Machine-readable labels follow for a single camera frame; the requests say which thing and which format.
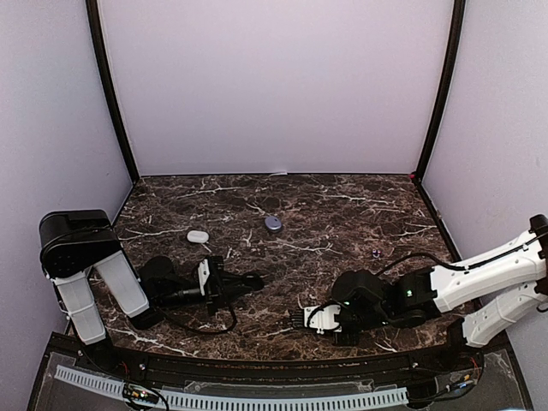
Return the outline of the white earbud charging case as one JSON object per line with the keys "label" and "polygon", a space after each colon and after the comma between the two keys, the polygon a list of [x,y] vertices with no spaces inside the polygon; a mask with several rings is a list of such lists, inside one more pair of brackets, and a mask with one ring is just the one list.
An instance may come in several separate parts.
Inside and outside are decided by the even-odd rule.
{"label": "white earbud charging case", "polygon": [[190,230],[187,232],[187,240],[191,243],[204,244],[209,241],[209,234],[202,230]]}

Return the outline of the black earbud charging case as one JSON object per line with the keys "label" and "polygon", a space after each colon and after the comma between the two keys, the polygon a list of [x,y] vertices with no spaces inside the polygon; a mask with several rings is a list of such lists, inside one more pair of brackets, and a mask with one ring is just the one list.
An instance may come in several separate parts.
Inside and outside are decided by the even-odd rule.
{"label": "black earbud charging case", "polygon": [[265,283],[257,273],[247,273],[242,277],[242,283],[253,291],[259,291],[264,288]]}

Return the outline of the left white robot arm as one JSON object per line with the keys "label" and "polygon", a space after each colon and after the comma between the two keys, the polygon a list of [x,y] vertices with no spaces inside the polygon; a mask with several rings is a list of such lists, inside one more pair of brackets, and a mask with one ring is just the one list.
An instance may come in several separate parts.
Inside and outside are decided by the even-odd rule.
{"label": "left white robot arm", "polygon": [[168,310],[202,304],[208,315],[231,310],[235,300],[260,291],[259,274],[234,274],[223,258],[208,256],[194,268],[194,280],[176,274],[171,259],[157,256],[140,269],[131,264],[102,210],[53,211],[39,222],[39,255],[45,277],[60,300],[60,307],[88,347],[87,359],[102,373],[121,365],[120,353],[107,342],[90,278],[99,276],[130,324],[147,330],[168,317]]}

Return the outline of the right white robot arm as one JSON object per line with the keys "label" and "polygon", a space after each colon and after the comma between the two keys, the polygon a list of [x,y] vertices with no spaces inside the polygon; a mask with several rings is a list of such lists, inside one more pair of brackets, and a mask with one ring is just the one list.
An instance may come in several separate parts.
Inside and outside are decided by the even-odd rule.
{"label": "right white robot arm", "polygon": [[458,263],[437,263],[412,271],[395,283],[370,271],[346,271],[334,282],[332,300],[340,309],[338,331],[359,333],[386,325],[411,329],[491,293],[496,298],[456,323],[456,336],[437,354],[446,372],[468,360],[498,333],[547,301],[547,218],[490,252]]}

